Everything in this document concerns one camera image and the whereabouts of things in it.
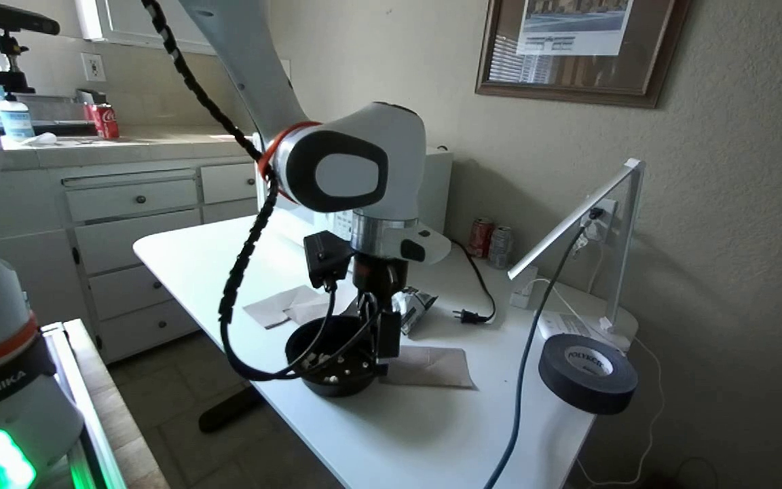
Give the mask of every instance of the black tape roll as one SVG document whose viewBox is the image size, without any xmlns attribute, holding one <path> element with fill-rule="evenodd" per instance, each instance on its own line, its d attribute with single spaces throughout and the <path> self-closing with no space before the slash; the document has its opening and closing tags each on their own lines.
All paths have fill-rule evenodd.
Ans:
<svg viewBox="0 0 782 489">
<path fill-rule="evenodd" d="M 550 337 L 539 371 L 559 398 L 604 414 L 623 413 L 639 389 L 627 355 L 582 334 Z"/>
</svg>

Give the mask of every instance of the kitchen cabinet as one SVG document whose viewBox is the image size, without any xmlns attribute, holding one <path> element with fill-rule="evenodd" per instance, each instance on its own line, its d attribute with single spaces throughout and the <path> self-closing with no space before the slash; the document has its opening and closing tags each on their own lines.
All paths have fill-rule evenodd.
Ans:
<svg viewBox="0 0 782 489">
<path fill-rule="evenodd" d="M 213 52 L 205 31 L 180 0 L 159 0 L 183 52 Z M 164 45 L 148 7 L 138 0 L 77 0 L 84 38 L 106 44 Z"/>
<path fill-rule="evenodd" d="M 138 264 L 149 234 L 256 211 L 247 160 L 103 164 L 61 175 L 89 323 L 106 361 L 122 361 L 198 325 Z"/>
<path fill-rule="evenodd" d="M 256 215 L 252 164 L 202 164 L 205 223 Z"/>
<path fill-rule="evenodd" d="M 256 211 L 252 160 L 221 144 L 20 148 L 0 171 L 0 258 L 43 323 L 81 318 L 106 361 L 195 332 L 133 242 Z"/>
<path fill-rule="evenodd" d="M 103 359 L 198 332 L 133 251 L 148 234 L 202 223 L 195 171 L 74 175 L 62 189 Z"/>
</svg>

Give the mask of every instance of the framed picture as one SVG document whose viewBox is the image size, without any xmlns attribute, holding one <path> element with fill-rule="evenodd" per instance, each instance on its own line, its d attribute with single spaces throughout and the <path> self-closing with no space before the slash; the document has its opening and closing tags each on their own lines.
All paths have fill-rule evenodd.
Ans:
<svg viewBox="0 0 782 489">
<path fill-rule="evenodd" d="M 657 105 L 691 0 L 491 0 L 476 92 Z"/>
</svg>

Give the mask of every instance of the white robot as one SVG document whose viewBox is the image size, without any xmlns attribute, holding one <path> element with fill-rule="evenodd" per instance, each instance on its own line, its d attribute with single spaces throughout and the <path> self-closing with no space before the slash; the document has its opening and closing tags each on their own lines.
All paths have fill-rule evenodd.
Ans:
<svg viewBox="0 0 782 489">
<path fill-rule="evenodd" d="M 441 261 L 450 247 L 419 223 L 425 121 L 410 107 L 373 102 L 338 121 L 301 125 L 308 117 L 274 53 L 264 0 L 183 1 L 232 68 L 259 133 L 277 137 L 271 164 L 283 189 L 317 211 L 355 209 L 355 288 L 377 302 L 374 355 L 396 355 L 402 323 L 392 296 L 406 288 L 408 261 Z M 43 368 L 38 342 L 20 279 L 0 264 L 0 429 L 43 469 L 80 437 L 81 417 Z"/>
</svg>

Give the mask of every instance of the cable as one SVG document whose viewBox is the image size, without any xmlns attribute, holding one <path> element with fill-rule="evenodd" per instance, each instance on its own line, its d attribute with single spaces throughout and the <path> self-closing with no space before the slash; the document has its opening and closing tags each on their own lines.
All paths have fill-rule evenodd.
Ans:
<svg viewBox="0 0 782 489">
<path fill-rule="evenodd" d="M 467 247 L 459 242 L 459 239 L 450 239 L 457 247 L 461 247 L 461 251 L 467 254 L 476 276 L 479 276 L 479 285 L 484 291 L 484 296 L 491 302 L 491 311 L 490 314 L 482 314 L 482 311 L 473 311 L 473 308 L 459 308 L 459 321 L 461 323 L 491 323 L 498 318 L 498 302 L 494 302 L 494 292 L 490 291 L 490 285 L 484 281 L 484 273 L 479 268 L 479 264 L 473 261 L 473 254 L 467 251 Z"/>
<path fill-rule="evenodd" d="M 338 303 L 338 281 L 327 281 L 327 291 L 330 291 L 330 308 L 327 314 L 321 318 L 321 325 L 313 337 L 313 342 L 283 368 L 283 371 L 294 371 L 304 364 L 304 359 L 316 349 L 316 345 L 321 342 L 321 337 L 327 334 L 330 323 L 331 323 L 331 314 L 334 314 L 334 303 Z"/>
<path fill-rule="evenodd" d="M 374 318 L 374 311 L 364 311 L 364 307 L 369 307 L 369 302 L 361 302 L 361 318 L 364 323 L 358 325 L 358 332 L 345 340 L 331 355 L 327 355 L 324 361 L 317 364 L 311 364 L 308 368 L 316 371 L 316 368 L 324 368 L 327 364 L 338 361 L 342 352 L 347 352 L 366 332 L 369 332 L 369 318 Z"/>
<path fill-rule="evenodd" d="M 662 413 L 666 413 L 662 361 L 661 361 L 661 355 L 657 355 L 643 340 L 636 337 L 636 342 L 642 345 L 642 349 L 643 349 L 643 352 L 654 361 L 654 365 L 657 365 L 661 406 L 657 406 L 654 417 L 649 420 L 646 446 L 643 446 L 643 450 L 642 450 L 642 456 L 639 456 L 636 475 L 627 478 L 627 480 L 596 480 L 596 478 L 586 471 L 583 461 L 579 459 L 579 467 L 582 467 L 582 471 L 583 471 L 583 478 L 586 478 L 586 485 L 639 485 L 639 482 L 642 482 L 642 475 L 643 475 L 643 461 L 646 461 L 646 456 L 649 456 L 651 448 L 654 448 L 654 429 L 657 429 L 657 423 L 661 423 L 661 417 L 662 417 Z"/>
<path fill-rule="evenodd" d="M 598 285 L 598 276 L 601 276 L 604 264 L 607 264 L 607 245 L 601 242 L 598 247 L 601 247 L 601 254 L 598 254 L 598 264 L 593 266 L 593 273 L 586 279 L 586 292 L 593 292 L 593 288 Z"/>
<path fill-rule="evenodd" d="M 583 228 L 586 228 L 586 224 L 582 224 L 582 228 L 575 230 L 573 242 L 566 247 L 566 251 L 562 251 L 562 258 L 559 258 L 559 266 L 558 266 L 558 272 L 554 272 L 554 276 L 551 276 L 550 288 L 544 291 L 544 298 L 541 298 L 541 303 L 539 303 L 539 308 L 536 308 L 536 318 L 532 318 L 532 325 L 529 325 L 529 334 L 526 334 L 526 345 L 525 345 L 525 352 L 521 352 L 521 364 L 518 364 L 513 429 L 510 429 L 509 446 L 505 446 L 505 450 L 502 450 L 502 456 L 499 456 L 499 461 L 498 461 L 498 467 L 494 467 L 494 471 L 491 471 L 491 478 L 490 478 L 486 485 L 494 485 L 494 482 L 498 482 L 498 478 L 502 475 L 502 469 L 505 469 L 505 463 L 509 463 L 509 459 L 510 459 L 510 454 L 513 454 L 513 448 L 516 448 L 518 429 L 521 429 L 521 405 L 525 405 L 525 371 L 526 371 L 526 359 L 529 359 L 532 337 L 536 337 L 539 321 L 541 321 L 541 314 L 544 314 L 544 308 L 545 308 L 545 303 L 550 303 L 550 296 L 551 296 L 551 291 L 554 291 L 554 285 L 558 285 L 558 279 L 559 279 L 559 272 L 562 272 L 566 261 L 571 258 L 571 251 L 573 251 L 579 236 L 583 234 Z"/>
<path fill-rule="evenodd" d="M 180 45 L 176 45 L 176 34 L 175 29 L 168 26 L 168 18 L 167 18 L 167 11 L 159 6 L 159 0 L 141 0 L 144 7 L 149 11 L 153 15 L 153 26 L 164 34 L 164 45 L 167 52 L 175 56 L 175 68 L 176 72 L 183 75 L 184 87 L 198 97 L 198 102 L 233 135 L 233 140 L 252 156 L 252 160 L 264 160 L 264 156 L 271 156 L 271 154 L 260 154 L 256 148 L 256 144 L 222 114 L 222 107 L 206 95 L 206 90 L 198 83 L 198 79 L 194 75 L 190 64 L 184 63 Z M 249 236 L 247 242 L 241 245 L 232 272 L 228 272 L 228 279 L 225 279 L 225 288 L 222 288 L 222 298 L 221 298 L 221 337 L 222 337 L 222 349 L 225 349 L 225 359 L 232 364 L 233 371 L 239 371 L 241 376 L 247 379 L 279 379 L 279 376 L 296 376 L 292 371 L 292 365 L 279 368 L 279 371 L 264 371 L 264 368 L 256 368 L 249 364 L 244 364 L 233 348 L 232 348 L 232 318 L 233 318 L 233 303 L 236 303 L 236 291 L 244 279 L 244 272 L 249 266 L 249 258 L 256 251 L 256 245 L 277 205 L 277 192 L 279 192 L 279 175 L 274 169 L 264 169 L 264 175 L 268 178 L 268 192 L 252 220 L 252 228 L 249 228 Z"/>
<path fill-rule="evenodd" d="M 159 0 L 141 0 L 149 11 L 154 31 L 164 34 L 167 52 L 175 56 L 175 68 L 183 75 L 184 87 L 194 90 L 198 102 L 233 135 L 239 147 L 249 152 L 252 160 L 260 160 L 260 152 L 256 144 L 225 117 L 225 111 L 206 95 L 206 90 L 198 83 L 194 68 L 184 63 L 175 29 L 168 26 L 167 11 L 159 6 Z"/>
</svg>

